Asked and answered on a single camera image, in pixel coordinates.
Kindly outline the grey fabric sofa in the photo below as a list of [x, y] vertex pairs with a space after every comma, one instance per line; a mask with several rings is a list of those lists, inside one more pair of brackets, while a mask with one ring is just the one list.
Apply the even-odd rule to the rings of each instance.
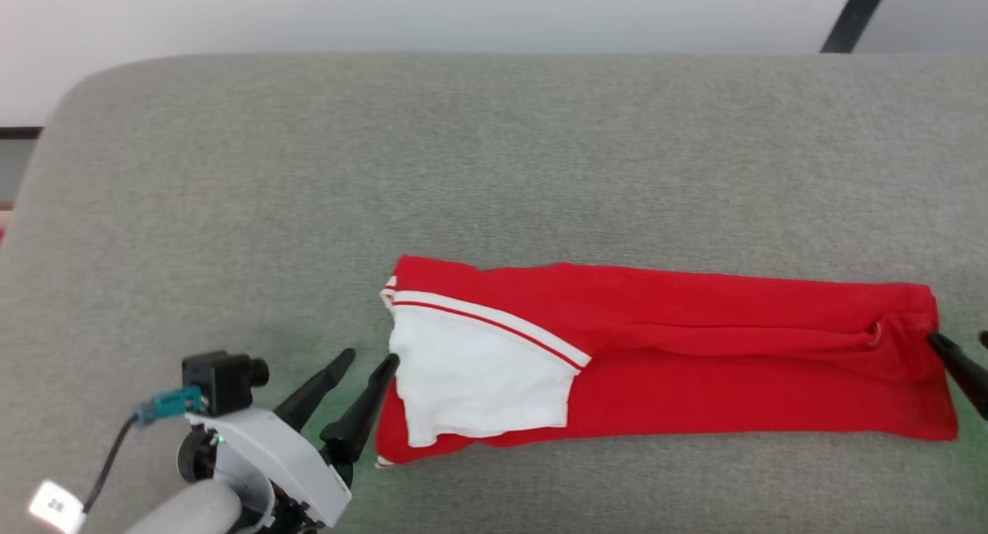
[[402, 254], [932, 287], [988, 363], [988, 56], [254, 53], [95, 74], [0, 246], [0, 534], [188, 354], [384, 358]]

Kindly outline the red and white jersey shirt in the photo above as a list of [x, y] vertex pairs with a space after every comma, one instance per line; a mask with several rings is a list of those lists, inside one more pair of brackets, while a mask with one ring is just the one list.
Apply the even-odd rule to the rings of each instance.
[[932, 289], [401, 257], [378, 467], [483, 443], [747, 432], [952, 441]]

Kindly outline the black slanted pole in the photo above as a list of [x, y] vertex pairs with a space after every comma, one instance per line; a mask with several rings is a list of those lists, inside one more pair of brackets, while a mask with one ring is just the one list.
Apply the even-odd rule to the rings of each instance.
[[853, 53], [882, 0], [847, 0], [819, 53]]

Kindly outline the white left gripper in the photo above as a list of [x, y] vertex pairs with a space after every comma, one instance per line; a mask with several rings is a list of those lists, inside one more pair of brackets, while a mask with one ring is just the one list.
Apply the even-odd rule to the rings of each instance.
[[301, 430], [355, 358], [346, 348], [274, 411], [189, 414], [179, 452], [188, 487], [176, 498], [176, 534], [319, 534], [334, 527], [352, 502], [354, 464], [400, 366], [398, 355], [384, 358], [314, 446]]

